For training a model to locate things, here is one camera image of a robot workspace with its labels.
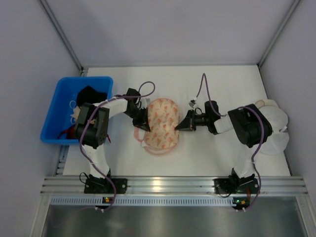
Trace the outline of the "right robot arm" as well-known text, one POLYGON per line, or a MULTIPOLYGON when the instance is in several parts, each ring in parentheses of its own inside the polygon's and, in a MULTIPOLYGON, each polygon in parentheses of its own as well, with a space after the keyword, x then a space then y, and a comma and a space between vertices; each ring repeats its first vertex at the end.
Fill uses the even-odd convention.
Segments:
POLYGON ((214 135, 233 130, 241 143, 241 150, 231 175, 246 178, 255 175, 255 156, 260 147, 271 136, 273 129, 270 122, 254 104, 239 107, 220 116, 216 101, 206 101, 205 112, 188 110, 185 118, 175 127, 178 131, 195 131, 198 126, 206 126, 214 135))

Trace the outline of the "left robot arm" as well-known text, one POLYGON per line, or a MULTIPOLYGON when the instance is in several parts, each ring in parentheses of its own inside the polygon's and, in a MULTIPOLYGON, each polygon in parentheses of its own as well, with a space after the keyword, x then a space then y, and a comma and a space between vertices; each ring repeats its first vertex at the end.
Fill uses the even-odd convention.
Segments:
POLYGON ((79 149, 90 165, 90 175, 109 179, 110 167, 105 157, 104 143, 108 137, 109 119, 126 114, 132 118, 134 127, 150 131, 148 109, 138 106, 143 96, 136 89, 129 88, 124 95, 118 95, 99 103, 84 103, 75 125, 75 136, 79 149))

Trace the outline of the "pink mesh laundry bag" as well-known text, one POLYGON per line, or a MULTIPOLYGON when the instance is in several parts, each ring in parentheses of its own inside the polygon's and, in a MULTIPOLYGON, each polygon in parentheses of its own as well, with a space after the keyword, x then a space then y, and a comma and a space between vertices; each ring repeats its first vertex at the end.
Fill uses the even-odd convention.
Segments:
POLYGON ((179 106, 167 98, 159 98, 148 105, 150 131, 140 137, 140 129, 134 129, 134 138, 144 150, 152 155, 164 155, 173 150, 179 142, 179 106))

